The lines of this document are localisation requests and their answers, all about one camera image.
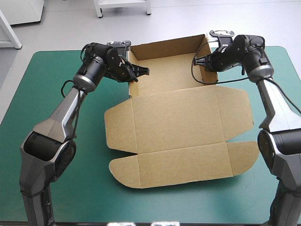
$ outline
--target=gray floor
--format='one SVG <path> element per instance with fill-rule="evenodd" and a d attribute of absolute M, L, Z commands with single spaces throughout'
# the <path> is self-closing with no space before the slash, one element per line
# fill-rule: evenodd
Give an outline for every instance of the gray floor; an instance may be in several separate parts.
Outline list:
<path fill-rule="evenodd" d="M 139 44 L 211 29 L 234 30 L 262 35 L 268 46 L 283 46 L 301 74 L 301 0 L 152 0 L 151 16 L 143 8 L 103 12 L 104 17 L 97 18 L 92 0 L 45 0 L 40 24 L 13 28 L 23 47 L 13 63 L 0 52 L 1 70 L 11 65 L 0 79 L 1 86 L 5 77 L 0 89 L 0 122 L 35 52 L 81 49 L 93 41 Z"/>

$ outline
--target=brown cardboard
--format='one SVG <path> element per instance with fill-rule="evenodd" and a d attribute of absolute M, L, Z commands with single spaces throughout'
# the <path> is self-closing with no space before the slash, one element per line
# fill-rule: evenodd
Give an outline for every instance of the brown cardboard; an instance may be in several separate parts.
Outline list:
<path fill-rule="evenodd" d="M 202 86 L 191 61 L 211 52 L 204 35 L 132 46 L 129 60 L 150 76 L 130 83 L 131 99 L 105 113 L 107 145 L 137 155 L 114 159 L 113 176 L 133 188 L 232 177 L 256 161 L 256 142 L 228 143 L 251 129 L 248 95 L 239 89 Z M 217 74 L 195 66 L 198 80 Z"/>
<path fill-rule="evenodd" d="M 253 127 L 248 95 L 205 86 L 129 99 L 105 113 L 107 144 L 138 155 L 110 163 L 126 186 L 232 177 L 256 161 L 256 142 L 226 143 Z"/>
<path fill-rule="evenodd" d="M 204 35 L 153 42 L 131 47 L 129 61 L 148 67 L 150 76 L 139 77 L 130 83 L 130 96 L 137 97 L 202 86 L 191 76 L 192 58 L 200 46 L 199 56 L 211 52 Z M 203 67 L 193 67 L 198 80 L 215 82 L 217 74 L 205 72 Z"/>

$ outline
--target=green table mat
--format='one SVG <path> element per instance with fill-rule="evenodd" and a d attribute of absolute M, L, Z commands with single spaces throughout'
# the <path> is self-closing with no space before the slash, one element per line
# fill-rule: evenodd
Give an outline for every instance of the green table mat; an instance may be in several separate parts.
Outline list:
<path fill-rule="evenodd" d="M 267 47 L 274 79 L 301 106 L 301 83 L 282 47 Z M 60 88 L 81 65 L 80 51 L 42 51 L 32 57 L 6 116 L 0 125 L 0 220 L 26 221 L 19 191 L 20 144 L 33 126 L 45 120 L 62 100 Z M 237 67 L 219 74 L 221 81 L 240 78 Z M 248 92 L 254 128 L 233 141 L 256 140 L 265 111 L 255 84 L 227 84 Z M 51 185 L 56 221 L 186 223 L 262 223 L 269 217 L 277 180 L 263 158 L 233 178 L 183 185 L 132 189 L 117 182 L 109 162 L 130 154 L 106 145 L 104 112 L 128 99 L 128 85 L 104 78 L 82 105 L 77 129 L 77 154 Z"/>

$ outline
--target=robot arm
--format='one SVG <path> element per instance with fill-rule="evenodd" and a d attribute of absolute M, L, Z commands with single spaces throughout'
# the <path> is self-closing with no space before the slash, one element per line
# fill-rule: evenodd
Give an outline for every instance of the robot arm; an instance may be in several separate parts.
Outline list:
<path fill-rule="evenodd" d="M 270 172 L 279 179 L 267 224 L 295 226 L 301 213 L 301 117 L 290 109 L 272 79 L 274 69 L 264 51 L 264 38 L 238 35 L 229 43 L 229 36 L 223 42 L 224 37 L 218 37 L 218 49 L 194 59 L 194 65 L 214 72 L 241 65 L 242 74 L 246 71 L 256 83 L 267 115 L 260 125 L 258 146 Z"/>
<path fill-rule="evenodd" d="M 83 64 L 72 81 L 75 85 L 51 116 L 37 124 L 21 145 L 20 188 L 29 226 L 55 224 L 50 183 L 58 180 L 75 155 L 76 128 L 72 122 L 78 117 L 87 94 L 96 89 L 103 77 L 128 82 L 149 74 L 148 68 L 133 65 L 119 56 L 118 48 L 99 43 L 86 45 L 82 50 Z"/>

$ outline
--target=wire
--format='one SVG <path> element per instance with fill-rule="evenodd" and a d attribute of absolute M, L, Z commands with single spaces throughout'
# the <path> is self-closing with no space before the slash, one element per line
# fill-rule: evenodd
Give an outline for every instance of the wire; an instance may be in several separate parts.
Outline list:
<path fill-rule="evenodd" d="M 61 88 L 61 94 L 65 98 L 65 94 L 64 94 L 63 90 L 64 90 L 64 88 L 65 88 L 65 86 L 66 86 L 66 84 L 68 82 L 72 82 L 74 84 L 74 87 L 78 89 L 78 97 L 77 97 L 77 104 L 76 104 L 76 109 L 75 109 L 75 111 L 76 111 L 76 118 L 75 118 L 75 122 L 74 122 L 72 136 L 71 136 L 71 139 L 70 139 L 70 142 L 68 144 L 67 149 L 69 149 L 69 147 L 70 147 L 70 145 L 71 145 L 71 143 L 72 143 L 72 141 L 73 141 L 73 139 L 75 137 L 75 132 L 76 132 L 77 124 L 78 124 L 78 121 L 79 121 L 79 108 L 80 108 L 80 85 L 77 82 L 75 82 L 73 80 L 67 80 L 67 81 L 65 81 L 64 84 L 63 84 L 63 86 L 62 86 L 62 88 Z"/>
<path fill-rule="evenodd" d="M 262 38 L 262 45 L 261 47 L 256 47 L 256 46 L 253 46 L 254 48 L 258 49 L 261 53 L 261 55 L 263 54 L 263 50 L 262 48 L 265 46 L 265 39 L 261 36 L 255 36 L 253 38 L 250 39 L 250 44 L 251 44 L 251 41 L 254 39 L 254 38 L 257 38 L 257 37 L 260 37 Z M 191 62 L 191 75 L 193 77 L 193 79 L 201 84 L 204 84 L 204 85 L 216 85 L 216 84 L 223 84 L 223 83 L 230 83 L 230 82 L 236 82 L 236 81 L 243 81 L 243 80 L 247 80 L 247 79 L 250 79 L 250 77 L 245 77 L 245 78 L 242 78 L 242 79 L 234 79 L 234 80 L 228 80 L 228 81 L 220 81 L 220 82 L 212 82 L 212 83 L 209 83 L 209 82 L 203 82 L 203 81 L 199 81 L 196 79 L 196 77 L 194 76 L 193 74 L 193 61 L 194 59 L 196 58 L 196 56 L 198 55 L 198 53 L 201 51 L 201 49 L 208 43 L 210 42 L 215 42 L 215 41 L 208 41 L 206 42 L 205 44 L 203 44 L 202 46 L 200 46 L 197 50 L 197 52 L 195 53 L 193 59 L 192 59 L 192 62 Z M 280 92 L 282 93 L 282 95 L 287 99 L 287 101 L 301 114 L 301 110 L 298 108 L 298 106 L 296 104 L 293 103 L 293 101 L 286 95 L 286 93 L 283 91 L 283 89 L 280 87 L 280 85 L 278 83 L 276 83 L 274 80 L 272 80 L 272 76 L 269 76 L 269 77 L 266 77 L 266 78 L 263 78 L 262 76 L 252 76 L 252 78 L 260 78 L 260 80 L 257 81 L 257 83 L 261 80 L 267 80 L 269 81 L 270 83 L 274 84 L 279 90 Z"/>
<path fill-rule="evenodd" d="M 298 108 L 298 106 L 296 104 L 293 103 L 293 101 L 285 94 L 285 92 L 283 91 L 283 89 L 280 87 L 280 85 L 275 82 L 274 80 L 272 79 L 269 79 L 269 78 L 263 78 L 264 80 L 267 80 L 269 81 L 270 83 L 273 83 L 279 90 L 280 92 L 282 93 L 282 95 L 287 99 L 288 102 L 290 102 L 290 104 L 301 114 L 301 110 Z"/>

